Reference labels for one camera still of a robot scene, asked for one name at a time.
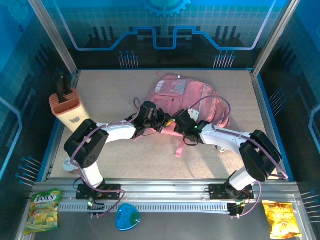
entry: chip bag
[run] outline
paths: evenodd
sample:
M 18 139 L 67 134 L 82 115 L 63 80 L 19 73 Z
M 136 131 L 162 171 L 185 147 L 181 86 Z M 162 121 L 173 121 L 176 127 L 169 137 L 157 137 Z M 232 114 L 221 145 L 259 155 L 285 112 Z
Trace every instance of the chip bag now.
M 271 226 L 270 239 L 302 237 L 292 203 L 262 201 L 266 218 Z
M 62 192 L 58 188 L 32 196 L 24 234 L 46 232 L 58 228 L 58 205 Z

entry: pink backpack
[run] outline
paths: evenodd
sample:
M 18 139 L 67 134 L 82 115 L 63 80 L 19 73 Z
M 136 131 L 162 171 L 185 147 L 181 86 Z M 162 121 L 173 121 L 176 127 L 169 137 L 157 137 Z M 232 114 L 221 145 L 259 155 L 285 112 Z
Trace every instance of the pink backpack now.
M 154 86 L 148 101 L 155 103 L 157 108 L 173 116 L 179 110 L 187 110 L 198 100 L 211 95 L 219 96 L 218 92 L 208 84 L 180 75 L 168 74 Z M 223 118 L 228 113 L 228 108 L 225 107 L 221 99 L 211 97 L 202 100 L 193 109 L 199 112 L 197 122 L 204 120 L 211 123 Z M 229 117 L 216 123 L 220 128 L 225 128 L 229 124 Z M 181 134 L 174 132 L 175 127 L 176 124 L 173 122 L 164 128 L 161 133 L 183 137 Z M 185 143 L 182 140 L 176 151 L 176 157 L 181 156 L 184 145 Z

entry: blue glass wall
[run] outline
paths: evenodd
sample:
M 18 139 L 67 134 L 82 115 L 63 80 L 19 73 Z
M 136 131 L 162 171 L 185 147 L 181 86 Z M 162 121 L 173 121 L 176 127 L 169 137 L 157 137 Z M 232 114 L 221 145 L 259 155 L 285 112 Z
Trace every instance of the blue glass wall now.
M 261 71 L 270 111 L 294 179 L 299 182 L 302 193 L 315 189 L 316 195 L 320 194 L 319 9 L 319 1 L 301 0 Z M 307 207 L 314 208 L 307 210 L 317 212 L 320 209 L 317 205 L 308 203 Z
M 0 1 L 0 36 L 0 169 L 10 156 L 0 174 L 4 240 L 15 238 L 38 173 L 22 157 L 43 161 L 55 123 L 48 101 L 56 89 L 53 77 L 57 67 L 66 69 L 28 1 Z
M 79 69 L 252 68 L 286 2 L 43 1 Z

